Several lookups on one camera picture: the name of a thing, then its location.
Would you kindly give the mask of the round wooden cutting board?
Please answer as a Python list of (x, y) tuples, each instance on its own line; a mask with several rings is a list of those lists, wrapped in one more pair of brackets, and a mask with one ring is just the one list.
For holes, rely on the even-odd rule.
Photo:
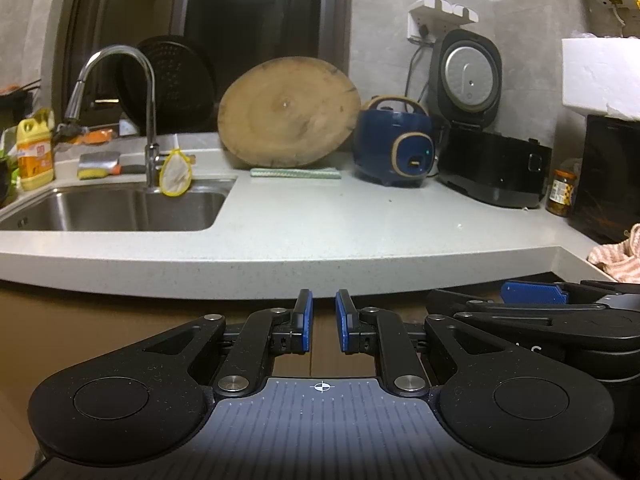
[(337, 150), (361, 107), (354, 83), (334, 65), (306, 56), (251, 68), (224, 92), (222, 144), (248, 166), (300, 168)]

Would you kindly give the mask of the blue rice cooker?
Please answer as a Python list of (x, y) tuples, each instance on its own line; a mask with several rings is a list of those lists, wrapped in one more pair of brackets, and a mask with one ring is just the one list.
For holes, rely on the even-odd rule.
[(374, 96), (359, 112), (352, 135), (356, 174), (387, 186), (420, 186), (436, 155), (425, 108), (404, 96)]

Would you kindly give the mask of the black microwave oven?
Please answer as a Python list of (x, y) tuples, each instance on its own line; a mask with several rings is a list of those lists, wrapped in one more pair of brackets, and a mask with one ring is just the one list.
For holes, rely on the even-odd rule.
[(587, 118), (571, 226), (600, 244), (626, 240), (639, 222), (638, 122)]

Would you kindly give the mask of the yellow detergent bottle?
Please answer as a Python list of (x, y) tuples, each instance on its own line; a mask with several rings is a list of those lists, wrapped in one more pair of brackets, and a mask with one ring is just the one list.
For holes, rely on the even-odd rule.
[(54, 126), (53, 110), (47, 107), (40, 108), (17, 125), (17, 165), (23, 191), (41, 188), (54, 179)]

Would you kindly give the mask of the white wall power socket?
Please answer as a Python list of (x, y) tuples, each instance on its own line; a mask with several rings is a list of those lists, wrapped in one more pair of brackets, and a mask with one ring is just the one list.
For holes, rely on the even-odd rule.
[(434, 44), (450, 30), (475, 25), (480, 17), (462, 4), (447, 0), (418, 0), (407, 14), (407, 40), (410, 44)]

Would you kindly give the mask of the black colander pan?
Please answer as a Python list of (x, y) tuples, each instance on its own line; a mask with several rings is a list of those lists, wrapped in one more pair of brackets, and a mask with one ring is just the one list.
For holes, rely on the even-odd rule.
[[(217, 83), (206, 52), (183, 36), (167, 35), (138, 44), (155, 74), (156, 130), (159, 134), (212, 131), (216, 126)], [(146, 79), (130, 56), (116, 63), (120, 106), (139, 128), (146, 125)]]

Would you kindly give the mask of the white foam box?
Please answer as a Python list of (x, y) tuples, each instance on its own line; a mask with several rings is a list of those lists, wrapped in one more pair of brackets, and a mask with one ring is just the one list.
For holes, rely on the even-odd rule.
[(584, 116), (638, 122), (639, 39), (563, 39), (562, 100)]

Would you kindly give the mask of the yellow grey scrub sponge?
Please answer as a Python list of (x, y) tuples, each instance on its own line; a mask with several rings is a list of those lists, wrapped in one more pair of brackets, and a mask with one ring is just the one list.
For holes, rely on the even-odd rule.
[(120, 155), (117, 152), (82, 154), (78, 160), (79, 180), (102, 179), (120, 173)]

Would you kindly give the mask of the yellow mesh sink strainer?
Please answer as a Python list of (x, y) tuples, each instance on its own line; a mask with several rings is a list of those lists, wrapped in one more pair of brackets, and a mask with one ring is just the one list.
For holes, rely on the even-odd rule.
[(192, 165), (190, 158), (183, 151), (175, 148), (167, 156), (160, 168), (160, 192), (168, 197), (183, 195), (192, 182)]

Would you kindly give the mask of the black open rice cooker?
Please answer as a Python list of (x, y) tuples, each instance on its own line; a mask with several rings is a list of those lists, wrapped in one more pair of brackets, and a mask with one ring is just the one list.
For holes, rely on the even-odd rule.
[(426, 104), (440, 132), (440, 182), (482, 203), (536, 208), (544, 198), (552, 149), (492, 130), (502, 92), (496, 45), (464, 29), (436, 41)]

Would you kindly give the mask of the pink striped cloth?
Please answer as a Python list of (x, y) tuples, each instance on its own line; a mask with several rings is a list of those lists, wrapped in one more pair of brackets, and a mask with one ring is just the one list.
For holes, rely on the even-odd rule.
[(640, 224), (620, 244), (600, 245), (590, 252), (587, 261), (614, 281), (640, 284)]

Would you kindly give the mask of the glass sauce jar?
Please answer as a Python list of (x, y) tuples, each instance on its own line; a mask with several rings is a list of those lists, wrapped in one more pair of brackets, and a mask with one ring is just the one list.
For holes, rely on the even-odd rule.
[(547, 198), (546, 209), (559, 217), (567, 217), (573, 205), (573, 194), (577, 176), (574, 172), (555, 169), (551, 188)]

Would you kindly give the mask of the stainless steel sink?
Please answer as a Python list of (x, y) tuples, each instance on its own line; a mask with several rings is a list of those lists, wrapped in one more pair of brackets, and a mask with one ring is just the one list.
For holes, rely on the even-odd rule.
[(54, 188), (1, 215), (3, 231), (194, 232), (210, 228), (233, 186), (195, 180), (179, 197), (143, 183)]

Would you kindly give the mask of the green white knitted cloth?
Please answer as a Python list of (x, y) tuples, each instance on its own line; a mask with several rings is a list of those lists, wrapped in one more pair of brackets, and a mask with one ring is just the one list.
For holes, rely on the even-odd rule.
[(252, 178), (282, 178), (310, 180), (340, 180), (341, 173), (336, 168), (320, 169), (284, 169), (284, 168), (252, 168)]

